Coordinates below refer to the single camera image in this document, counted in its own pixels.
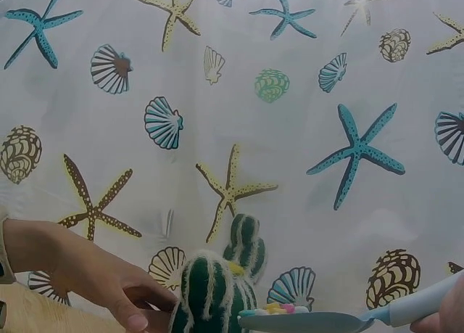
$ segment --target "cactus toy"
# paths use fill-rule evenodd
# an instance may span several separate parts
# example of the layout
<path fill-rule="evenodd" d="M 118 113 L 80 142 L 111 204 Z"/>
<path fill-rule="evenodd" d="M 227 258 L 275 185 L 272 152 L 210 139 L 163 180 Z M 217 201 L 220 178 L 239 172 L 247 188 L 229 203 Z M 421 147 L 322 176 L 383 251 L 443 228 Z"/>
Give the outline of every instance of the cactus toy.
<path fill-rule="evenodd" d="M 185 264 L 170 333 L 248 332 L 239 326 L 237 316 L 257 307 L 253 284 L 266 263 L 259 225 L 257 219 L 238 214 L 223 258 L 202 250 Z"/>
<path fill-rule="evenodd" d="M 223 257 L 241 266 L 254 284 L 264 271 L 267 253 L 264 241 L 258 237 L 260 222 L 250 215 L 239 213 L 232 221 L 231 242 Z"/>

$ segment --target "spoon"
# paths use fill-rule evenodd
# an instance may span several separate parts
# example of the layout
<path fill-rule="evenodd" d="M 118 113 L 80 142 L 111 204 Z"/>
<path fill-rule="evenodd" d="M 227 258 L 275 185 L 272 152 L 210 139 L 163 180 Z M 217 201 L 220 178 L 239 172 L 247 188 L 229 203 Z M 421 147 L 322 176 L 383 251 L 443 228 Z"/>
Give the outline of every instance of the spoon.
<path fill-rule="evenodd" d="M 375 320 L 387 326 L 400 327 L 438 312 L 444 296 L 463 274 L 464 271 L 461 271 L 359 317 L 334 312 L 245 316 L 239 319 L 239 325 L 245 329 L 269 333 L 360 333 L 370 328 Z"/>

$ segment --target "wrist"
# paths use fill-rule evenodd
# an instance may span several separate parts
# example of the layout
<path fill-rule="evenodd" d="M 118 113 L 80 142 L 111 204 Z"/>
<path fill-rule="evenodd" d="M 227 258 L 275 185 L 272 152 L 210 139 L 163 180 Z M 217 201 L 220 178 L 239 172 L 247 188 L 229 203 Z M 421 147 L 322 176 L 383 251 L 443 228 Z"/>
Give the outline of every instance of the wrist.
<path fill-rule="evenodd" d="M 45 221 L 4 222 L 4 243 L 14 273 L 45 271 L 51 273 L 59 258 L 62 226 Z"/>

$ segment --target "watch strap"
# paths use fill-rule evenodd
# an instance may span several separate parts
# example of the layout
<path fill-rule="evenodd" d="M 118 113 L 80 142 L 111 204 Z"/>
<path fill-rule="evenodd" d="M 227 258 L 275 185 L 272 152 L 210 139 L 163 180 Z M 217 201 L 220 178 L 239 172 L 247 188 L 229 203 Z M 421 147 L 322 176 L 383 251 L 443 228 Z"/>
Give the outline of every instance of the watch strap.
<path fill-rule="evenodd" d="M 7 210 L 0 206 L 0 284 L 13 284 L 16 282 L 16 277 L 9 265 L 3 235 L 3 225 L 6 219 L 8 219 Z"/>

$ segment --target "wooden surface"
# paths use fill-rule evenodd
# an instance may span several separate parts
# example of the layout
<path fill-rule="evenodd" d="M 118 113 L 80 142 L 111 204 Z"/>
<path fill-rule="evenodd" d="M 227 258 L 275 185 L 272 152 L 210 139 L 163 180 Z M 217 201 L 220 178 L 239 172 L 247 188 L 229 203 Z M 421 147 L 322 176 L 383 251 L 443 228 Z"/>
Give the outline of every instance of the wooden surface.
<path fill-rule="evenodd" d="M 7 303 L 7 324 L 1 333 L 124 333 L 108 321 L 60 305 L 20 286 L 0 285 L 0 299 Z"/>

